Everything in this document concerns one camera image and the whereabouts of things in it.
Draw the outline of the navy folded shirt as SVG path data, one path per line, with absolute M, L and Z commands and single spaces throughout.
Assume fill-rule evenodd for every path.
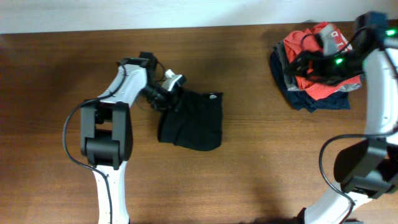
M 282 64 L 276 54 L 272 52 L 269 64 L 271 68 L 271 74 L 278 86 L 283 97 L 287 100 L 288 104 L 295 110 L 306 109 L 312 113 L 315 110 L 350 110 L 351 106 L 349 103 L 349 93 L 347 92 L 336 92 L 332 95 L 320 99 L 314 100 L 304 91 L 288 91 L 284 83 Z

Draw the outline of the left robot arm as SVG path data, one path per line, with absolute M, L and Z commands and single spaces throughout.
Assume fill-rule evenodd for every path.
M 178 92 L 187 81 L 171 70 L 156 80 L 158 66 L 150 52 L 122 59 L 106 91 L 80 108 L 80 149 L 95 177 L 99 223 L 130 222 L 125 173 L 133 147 L 130 109 L 136 98 L 143 96 L 153 109 L 166 111 L 177 104 Z

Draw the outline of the grey folded shirt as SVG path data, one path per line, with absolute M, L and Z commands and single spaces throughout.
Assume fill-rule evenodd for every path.
M 273 49 L 276 51 L 277 56 L 279 57 L 279 60 L 282 64 L 282 74 L 283 74 L 283 79 L 284 83 L 287 87 L 288 91 L 302 91 L 297 84 L 296 78 L 294 76 L 287 75 L 284 72 L 284 69 L 288 66 L 289 60 L 287 58 L 287 54 L 285 51 L 284 47 L 284 41 L 281 40 L 276 46 L 273 47 Z M 350 92 L 359 89 L 362 87 L 361 81 L 359 83 L 354 83 L 354 84 L 343 84 L 342 86 L 339 87 L 339 89 L 334 90 L 333 92 L 341 91 L 341 92 Z

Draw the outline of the black polo shirt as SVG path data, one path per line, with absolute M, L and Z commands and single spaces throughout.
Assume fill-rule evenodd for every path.
M 182 90 L 174 108 L 162 114 L 159 142 L 194 151 L 212 151 L 221 146 L 223 93 L 196 93 Z

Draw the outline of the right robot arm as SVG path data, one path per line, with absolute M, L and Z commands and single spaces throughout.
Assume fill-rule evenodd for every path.
M 377 11 L 357 17 L 354 27 L 353 38 L 340 50 L 317 34 L 322 51 L 303 50 L 285 69 L 288 75 L 328 86 L 356 75 L 367 83 L 364 133 L 339 152 L 328 190 L 301 210 L 296 223 L 348 223 L 358 207 L 397 191 L 397 30 Z

